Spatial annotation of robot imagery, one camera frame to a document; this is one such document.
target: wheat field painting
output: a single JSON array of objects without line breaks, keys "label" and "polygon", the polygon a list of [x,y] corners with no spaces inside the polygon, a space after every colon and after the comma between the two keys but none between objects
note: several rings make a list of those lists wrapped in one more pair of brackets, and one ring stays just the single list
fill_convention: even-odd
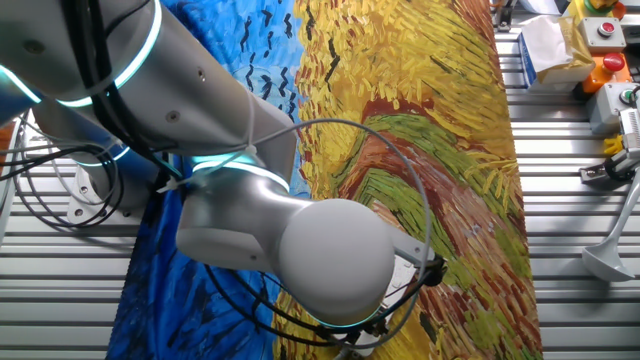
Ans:
[{"label": "wheat field painting", "polygon": [[[449,270],[442,284],[421,290],[401,333],[369,358],[542,359],[488,0],[163,3],[227,71],[292,123],[334,117],[366,124],[414,165],[429,198],[431,246]],[[424,238],[416,184],[377,138],[334,124],[299,135],[292,195],[352,199]],[[277,338],[231,309],[204,265],[176,250],[181,204],[171,196],[163,202],[166,221],[138,236],[109,359],[331,360],[338,354]],[[225,270],[214,271],[255,319],[320,340],[258,306]],[[255,272],[240,274],[281,309],[314,322],[277,284]]]}]

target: led light ring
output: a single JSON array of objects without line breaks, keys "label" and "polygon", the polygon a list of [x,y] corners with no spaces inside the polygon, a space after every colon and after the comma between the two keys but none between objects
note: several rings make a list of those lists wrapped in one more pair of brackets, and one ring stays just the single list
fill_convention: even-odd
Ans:
[{"label": "led light ring", "polygon": [[[129,66],[127,66],[114,81],[116,88],[118,89],[120,89],[120,87],[124,85],[136,73],[136,71],[138,71],[138,69],[142,66],[144,61],[149,56],[149,53],[151,53],[151,49],[153,49],[156,40],[158,40],[158,35],[160,34],[160,25],[162,25],[162,7],[160,5],[160,0],[153,0],[153,4],[153,22],[151,24],[151,29],[149,30],[147,40],[145,40],[142,48],[140,48],[140,52],[138,52],[138,55],[136,55],[136,57],[131,60]],[[67,107],[82,107],[92,104],[91,97],[73,101],[58,100],[58,102]]]},{"label": "led light ring", "polygon": [[[218,166],[220,164],[222,164],[222,161],[207,161],[207,162],[203,162],[203,163],[200,163],[200,164],[194,166],[193,172],[195,173],[198,170],[212,168],[212,167]],[[285,189],[287,189],[287,192],[289,192],[289,183],[287,183],[283,178],[281,178],[280,176],[272,173],[271,171],[265,170],[263,168],[259,168],[257,166],[240,163],[240,162],[230,162],[230,163],[224,165],[224,167],[225,168],[229,168],[229,169],[244,170],[244,171],[248,171],[248,172],[250,172],[252,174],[258,175],[258,176],[264,176],[264,177],[269,178],[269,179],[277,182],[278,184],[282,185]]]},{"label": "led light ring", "polygon": [[375,315],[377,315],[377,314],[378,314],[378,310],[374,311],[374,312],[373,312],[373,314],[371,314],[371,315],[367,316],[367,318],[366,318],[366,319],[364,319],[364,320],[362,320],[362,321],[358,321],[357,323],[355,323],[355,324],[351,324],[351,325],[332,325],[332,324],[329,324],[329,323],[326,323],[326,322],[324,322],[324,321],[320,321],[320,320],[316,319],[313,315],[311,315],[311,314],[309,314],[309,313],[307,313],[307,314],[309,314],[309,316],[311,316],[315,321],[319,322],[321,325],[324,325],[324,326],[326,326],[326,327],[330,327],[330,328],[340,329],[340,328],[346,328],[346,327],[358,326],[358,325],[360,325],[360,324],[362,324],[362,323],[365,323],[365,322],[367,322],[367,321],[371,320]]},{"label": "led light ring", "polygon": [[[226,161],[227,159],[235,156],[235,154],[236,153],[227,153],[227,154],[221,154],[221,155],[192,156],[191,162],[194,164],[200,164],[200,163],[209,162],[209,161],[214,161],[214,162],[219,161],[218,164],[220,164],[220,162]],[[257,164],[255,159],[247,155],[241,155],[238,158],[234,159],[233,161],[240,162],[243,164],[249,164],[249,165]]]},{"label": "led light ring", "polygon": [[[131,150],[131,148],[127,146],[127,148],[126,148],[126,149],[124,149],[120,154],[118,154],[118,155],[116,155],[116,156],[114,156],[114,157],[113,157],[113,161],[118,161],[118,159],[120,159],[120,158],[122,158],[123,156],[125,156],[125,155],[129,152],[129,150]],[[104,162],[104,164],[108,164],[108,163],[110,163],[110,162],[111,162],[111,160]],[[78,165],[80,165],[80,166],[89,166],[89,167],[102,166],[102,165],[103,165],[103,163],[97,163],[97,164],[96,164],[96,163],[92,163],[92,164],[85,164],[85,163],[80,162],[80,161],[76,161],[76,163],[78,163]]]},{"label": "led light ring", "polygon": [[39,104],[42,101],[42,100],[40,100],[40,98],[36,94],[33,93],[33,91],[31,91],[31,89],[29,89],[27,87],[27,85],[25,85],[20,79],[18,79],[16,74],[12,73],[9,69],[7,69],[4,66],[0,65],[0,72],[4,72],[5,75],[7,75],[7,77],[9,78],[9,80],[13,81],[13,83],[20,90],[22,90],[22,92],[25,95],[27,95],[34,103]]}]

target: green brushstroke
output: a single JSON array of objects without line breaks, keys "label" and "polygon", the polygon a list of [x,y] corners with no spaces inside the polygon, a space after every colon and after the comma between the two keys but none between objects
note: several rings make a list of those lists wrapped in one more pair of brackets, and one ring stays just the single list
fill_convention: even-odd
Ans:
[{"label": "green brushstroke", "polygon": [[507,233],[500,229],[495,229],[496,241],[500,249],[504,252],[509,260],[509,264],[513,271],[519,277],[530,279],[532,277],[531,268],[529,267],[529,255],[527,248],[519,239],[512,239]]}]

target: white box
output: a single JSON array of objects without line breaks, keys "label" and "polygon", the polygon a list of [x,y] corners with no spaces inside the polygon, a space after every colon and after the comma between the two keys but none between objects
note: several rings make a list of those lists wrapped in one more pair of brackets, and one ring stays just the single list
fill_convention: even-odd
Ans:
[{"label": "white box", "polygon": [[[601,35],[598,30],[605,24],[613,25],[613,32],[610,36]],[[587,47],[592,54],[620,53],[627,47],[624,33],[620,21],[610,17],[588,17],[582,19],[578,25],[578,30],[587,43]]]}]

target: glowing cyan ring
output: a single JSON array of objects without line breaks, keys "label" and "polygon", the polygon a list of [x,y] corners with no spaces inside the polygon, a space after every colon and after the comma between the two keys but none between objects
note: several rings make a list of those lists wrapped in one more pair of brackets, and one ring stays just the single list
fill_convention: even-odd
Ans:
[{"label": "glowing cyan ring", "polygon": [[[124,85],[127,80],[129,80],[136,73],[136,71],[138,71],[138,69],[142,66],[144,61],[149,56],[151,49],[153,49],[153,45],[155,45],[156,43],[156,40],[158,40],[158,35],[160,34],[160,25],[162,25],[162,7],[160,5],[160,0],[153,0],[153,4],[153,22],[151,23],[151,30],[149,30],[147,40],[145,40],[144,45],[142,45],[142,48],[140,49],[140,52],[138,52],[138,55],[133,58],[129,66],[127,66],[114,81],[114,83],[116,84],[116,88],[118,89],[120,89],[120,87]],[[58,100],[58,102],[68,107],[82,107],[92,104],[91,97],[86,97],[74,101]]]},{"label": "glowing cyan ring", "polygon": [[[198,170],[202,170],[202,169],[207,169],[207,168],[212,168],[215,166],[218,166],[222,164],[222,161],[207,161],[207,162],[203,162],[200,163],[196,166],[193,167],[193,172],[195,173]],[[275,182],[277,182],[278,184],[282,185],[285,189],[287,189],[287,192],[289,192],[289,183],[287,183],[283,178],[281,178],[280,176],[272,173],[271,171],[265,170],[263,168],[259,168],[257,166],[253,166],[253,165],[249,165],[249,164],[244,164],[244,163],[239,163],[239,162],[230,162],[224,165],[225,168],[229,168],[229,169],[238,169],[238,170],[244,170],[244,171],[248,171],[252,174],[256,174],[258,176],[264,176],[266,178],[269,178]]]},{"label": "glowing cyan ring", "polygon": [[[127,148],[124,149],[120,154],[118,154],[118,155],[113,157],[113,161],[118,161],[118,159],[120,159],[121,157],[125,156],[129,152],[129,150],[131,150],[131,148],[127,146]],[[80,161],[76,161],[76,162],[78,163],[78,165],[81,165],[81,166],[102,166],[102,163],[85,164],[85,163],[81,163]]]},{"label": "glowing cyan ring", "polygon": [[7,75],[7,77],[13,81],[13,83],[20,89],[22,90],[22,92],[27,95],[34,103],[39,104],[40,98],[33,93],[33,91],[31,91],[27,85],[25,85],[20,79],[18,79],[18,77],[16,76],[16,74],[12,73],[11,71],[9,71],[9,69],[7,69],[6,67],[0,65],[0,72],[4,72],[5,75]]},{"label": "glowing cyan ring", "polygon": [[309,316],[311,316],[313,319],[315,319],[315,321],[319,322],[320,324],[326,326],[326,327],[332,327],[332,328],[336,328],[336,329],[340,329],[340,328],[346,328],[346,327],[351,327],[351,326],[357,326],[360,325],[366,321],[371,320],[376,314],[378,313],[378,310],[374,311],[373,314],[369,315],[366,319],[362,320],[362,321],[358,321],[355,324],[351,324],[351,325],[332,325],[329,323],[326,323],[324,321],[320,321],[318,319],[316,319],[313,315],[309,314]]}]

